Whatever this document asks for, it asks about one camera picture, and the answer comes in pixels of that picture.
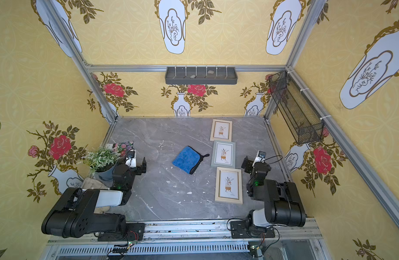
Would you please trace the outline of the beige picture frame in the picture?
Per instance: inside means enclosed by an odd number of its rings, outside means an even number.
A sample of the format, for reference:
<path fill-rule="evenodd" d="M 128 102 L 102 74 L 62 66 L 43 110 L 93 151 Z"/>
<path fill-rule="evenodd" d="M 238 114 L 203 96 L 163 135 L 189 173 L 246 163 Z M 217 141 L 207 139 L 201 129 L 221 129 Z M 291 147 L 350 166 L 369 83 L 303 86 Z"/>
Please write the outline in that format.
<path fill-rule="evenodd" d="M 221 119 L 213 119 L 210 141 L 231 141 L 233 122 Z"/>
<path fill-rule="evenodd" d="M 217 168 L 215 201 L 243 204 L 242 171 L 240 169 Z"/>

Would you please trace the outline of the blue microfiber cloth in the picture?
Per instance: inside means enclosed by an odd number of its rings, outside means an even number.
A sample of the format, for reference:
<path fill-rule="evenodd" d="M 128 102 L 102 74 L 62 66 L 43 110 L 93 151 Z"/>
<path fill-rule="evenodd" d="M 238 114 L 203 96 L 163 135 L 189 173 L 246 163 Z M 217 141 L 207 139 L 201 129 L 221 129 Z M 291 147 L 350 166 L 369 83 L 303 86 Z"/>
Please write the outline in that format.
<path fill-rule="evenodd" d="M 191 146 L 186 146 L 172 162 L 173 166 L 180 168 L 186 173 L 192 175 L 195 173 L 200 163 L 204 158 L 209 157 L 209 154 L 201 155 Z"/>

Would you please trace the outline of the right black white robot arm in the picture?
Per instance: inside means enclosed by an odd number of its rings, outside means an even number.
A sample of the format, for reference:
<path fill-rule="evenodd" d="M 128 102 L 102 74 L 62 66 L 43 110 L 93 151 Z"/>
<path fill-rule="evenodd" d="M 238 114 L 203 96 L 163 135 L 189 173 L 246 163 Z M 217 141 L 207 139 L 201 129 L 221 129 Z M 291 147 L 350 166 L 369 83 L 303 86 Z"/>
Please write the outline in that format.
<path fill-rule="evenodd" d="M 306 213 L 295 183 L 267 179 L 272 168 L 263 160 L 251 161 L 246 157 L 241 168 L 250 174 L 246 185 L 247 195 L 253 200 L 264 202 L 264 208 L 249 212 L 246 220 L 248 229 L 305 225 Z"/>

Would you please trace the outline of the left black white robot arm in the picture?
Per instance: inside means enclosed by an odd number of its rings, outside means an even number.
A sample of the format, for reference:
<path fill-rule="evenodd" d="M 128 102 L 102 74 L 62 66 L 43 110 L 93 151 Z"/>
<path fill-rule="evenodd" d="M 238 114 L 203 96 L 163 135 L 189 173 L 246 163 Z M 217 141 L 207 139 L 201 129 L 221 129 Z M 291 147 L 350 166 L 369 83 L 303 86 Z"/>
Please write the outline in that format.
<path fill-rule="evenodd" d="M 96 213 L 95 209 L 126 205 L 135 177 L 146 173 L 146 170 L 145 159 L 134 168 L 123 163 L 114 168 L 113 186 L 109 190 L 69 187 L 43 220 L 42 233 L 63 238 L 99 233 L 100 242 L 141 241 L 144 223 L 128 224 L 123 214 Z"/>

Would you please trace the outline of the potted green plant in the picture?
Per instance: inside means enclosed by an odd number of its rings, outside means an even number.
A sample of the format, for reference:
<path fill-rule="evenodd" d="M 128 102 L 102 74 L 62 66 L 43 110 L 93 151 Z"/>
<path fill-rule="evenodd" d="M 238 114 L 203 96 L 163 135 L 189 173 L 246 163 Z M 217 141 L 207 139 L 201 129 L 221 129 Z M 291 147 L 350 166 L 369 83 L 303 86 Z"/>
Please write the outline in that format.
<path fill-rule="evenodd" d="M 113 180 L 113 170 L 120 159 L 120 152 L 100 146 L 97 150 L 87 153 L 83 163 L 90 168 L 90 176 L 102 181 Z"/>

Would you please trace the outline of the floral patterned box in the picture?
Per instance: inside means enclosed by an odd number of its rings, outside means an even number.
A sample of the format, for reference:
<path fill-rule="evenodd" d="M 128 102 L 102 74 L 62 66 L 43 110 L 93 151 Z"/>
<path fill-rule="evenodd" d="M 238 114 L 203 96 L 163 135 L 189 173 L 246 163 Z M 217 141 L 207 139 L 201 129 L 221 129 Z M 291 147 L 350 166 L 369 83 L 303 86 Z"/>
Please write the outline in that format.
<path fill-rule="evenodd" d="M 114 143 L 114 144 L 106 144 L 106 148 L 114 151 L 115 153 L 119 154 L 121 157 L 124 157 L 129 151 L 133 151 L 133 142 L 126 141 L 122 143 Z"/>

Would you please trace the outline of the beige work glove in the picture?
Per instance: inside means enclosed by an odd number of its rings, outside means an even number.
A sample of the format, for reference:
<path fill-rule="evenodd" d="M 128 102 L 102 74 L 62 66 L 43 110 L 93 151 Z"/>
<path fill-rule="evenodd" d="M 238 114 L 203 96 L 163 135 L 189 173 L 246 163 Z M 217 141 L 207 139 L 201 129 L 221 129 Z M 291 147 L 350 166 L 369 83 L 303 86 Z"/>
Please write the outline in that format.
<path fill-rule="evenodd" d="M 85 178 L 81 188 L 83 190 L 88 190 L 88 189 L 108 190 L 109 189 L 105 184 L 103 184 L 102 182 L 100 182 L 96 179 L 93 179 L 93 178 Z M 110 209 L 110 206 L 95 208 L 94 213 L 104 214 L 109 209 Z"/>

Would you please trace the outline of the grey-green picture frame middle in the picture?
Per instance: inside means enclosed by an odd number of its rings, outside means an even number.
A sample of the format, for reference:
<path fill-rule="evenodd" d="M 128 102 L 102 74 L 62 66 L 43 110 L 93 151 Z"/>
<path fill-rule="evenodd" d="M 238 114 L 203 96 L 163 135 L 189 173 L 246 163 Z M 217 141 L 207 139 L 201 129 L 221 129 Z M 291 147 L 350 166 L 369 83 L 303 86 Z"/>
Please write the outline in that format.
<path fill-rule="evenodd" d="M 213 144 L 211 166 L 235 168 L 236 144 L 228 141 L 215 140 Z"/>

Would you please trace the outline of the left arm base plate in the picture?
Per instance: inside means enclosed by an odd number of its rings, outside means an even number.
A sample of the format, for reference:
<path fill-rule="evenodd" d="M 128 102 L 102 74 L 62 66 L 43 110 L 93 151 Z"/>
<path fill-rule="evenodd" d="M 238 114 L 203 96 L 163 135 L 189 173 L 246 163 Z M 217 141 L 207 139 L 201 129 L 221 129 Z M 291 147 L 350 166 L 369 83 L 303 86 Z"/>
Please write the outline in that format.
<path fill-rule="evenodd" d="M 145 226 L 145 223 L 127 223 L 116 232 L 101 232 L 98 234 L 98 242 L 141 241 Z"/>

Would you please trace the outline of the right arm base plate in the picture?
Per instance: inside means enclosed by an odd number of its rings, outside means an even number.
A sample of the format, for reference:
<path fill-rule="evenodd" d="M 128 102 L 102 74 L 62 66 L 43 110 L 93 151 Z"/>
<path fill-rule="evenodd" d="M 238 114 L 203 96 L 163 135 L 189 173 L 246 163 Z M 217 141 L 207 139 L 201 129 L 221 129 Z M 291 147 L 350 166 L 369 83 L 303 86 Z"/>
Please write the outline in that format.
<path fill-rule="evenodd" d="M 240 219 L 230 219 L 226 226 L 233 239 L 275 238 L 276 236 L 273 228 L 258 227 Z"/>

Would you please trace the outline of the grey wall shelf tray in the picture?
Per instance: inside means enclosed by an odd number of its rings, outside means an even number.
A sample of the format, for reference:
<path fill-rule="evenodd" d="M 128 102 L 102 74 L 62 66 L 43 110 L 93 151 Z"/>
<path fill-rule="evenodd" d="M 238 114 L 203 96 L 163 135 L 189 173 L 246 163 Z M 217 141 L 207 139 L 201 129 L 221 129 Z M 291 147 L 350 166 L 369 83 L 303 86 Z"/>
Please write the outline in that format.
<path fill-rule="evenodd" d="M 173 66 L 167 67 L 167 85 L 236 85 L 238 75 L 231 66 Z"/>

